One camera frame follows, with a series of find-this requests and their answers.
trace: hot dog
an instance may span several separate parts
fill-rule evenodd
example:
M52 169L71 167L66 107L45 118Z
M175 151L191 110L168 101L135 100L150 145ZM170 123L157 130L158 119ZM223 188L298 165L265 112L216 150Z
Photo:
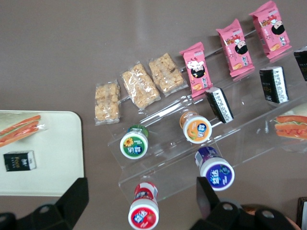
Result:
M0 113L0 147L38 131L40 118L33 113Z
M281 137L307 139L307 103L278 116L276 134Z

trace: white tray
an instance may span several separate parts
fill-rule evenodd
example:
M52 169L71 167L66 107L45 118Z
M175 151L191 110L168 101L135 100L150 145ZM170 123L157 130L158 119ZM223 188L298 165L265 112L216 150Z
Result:
M65 111L34 111L41 115L40 130L0 148L0 195L62 196L79 177L84 177L82 126L77 114ZM36 169L7 172L3 154L33 150Z

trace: tabletop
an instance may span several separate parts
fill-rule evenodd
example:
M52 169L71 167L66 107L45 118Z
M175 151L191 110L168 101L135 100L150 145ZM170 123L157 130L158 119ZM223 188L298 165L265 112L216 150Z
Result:
M165 52L175 57L179 66L184 65L179 51L199 41L206 53L213 52L221 47L217 28L225 28L237 18L243 31L253 30L249 13L265 2L0 1L0 109L73 111L82 120L90 201L74 229L130 229L130 203L118 186L122 169L107 145L112 125L95 126L94 122L95 85L114 81L137 61L148 63ZM275 2L293 49L306 46L307 1ZM223 69L224 77L230 78L225 63L211 68ZM299 72L295 59L291 67ZM276 148L238 165L235 173L233 185L218 192L219 197L240 204L264 204L295 221L297 199L307 191L305 153ZM57 199L0 196L0 212L13 212L21 218ZM187 230L201 218L195 186L158 205L157 230Z

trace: cracker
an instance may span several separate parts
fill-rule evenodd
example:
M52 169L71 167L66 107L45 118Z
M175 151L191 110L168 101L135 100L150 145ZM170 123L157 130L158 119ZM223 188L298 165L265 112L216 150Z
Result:
M187 85L168 53L149 62L149 67L154 83L166 96Z
M98 85L95 91L96 124L119 122L119 86L116 83Z
M124 72L122 77L132 102L140 109L160 100L159 91L141 63Z

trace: clear acrylic display stand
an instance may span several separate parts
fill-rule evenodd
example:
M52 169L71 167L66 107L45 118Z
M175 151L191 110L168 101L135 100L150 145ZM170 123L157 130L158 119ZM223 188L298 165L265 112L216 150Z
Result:
M234 120L227 124L215 118L204 95L192 99L189 88L166 98L161 95L160 101L138 111L128 98L122 80L118 80L122 95L121 118L119 123L108 126L112 134L108 146L122 168L118 184L129 202L133 201L135 187L143 181L153 182L157 186L158 201L196 183L199 170L194 155L201 145L188 142L179 125L181 115L187 110L196 111L210 121L213 133L202 146L217 149L233 167L273 148L291 146L289 142L295 143L293 146L302 142L288 138L285 141L274 131L274 118L302 103L307 94L293 50L269 61L255 31L246 35L245 39L255 66L252 72L231 78L222 48L206 56L213 85L223 89L234 115ZM181 62L184 65L181 56L177 59L174 58L177 64ZM259 69L279 66L280 60L283 61L289 101L277 104L265 100ZM215 63L220 63L221 67L211 69L210 66ZM182 68L183 75L188 80L184 69ZM128 128L135 124L141 124L149 130L149 148L142 158L131 160L121 153L119 143Z

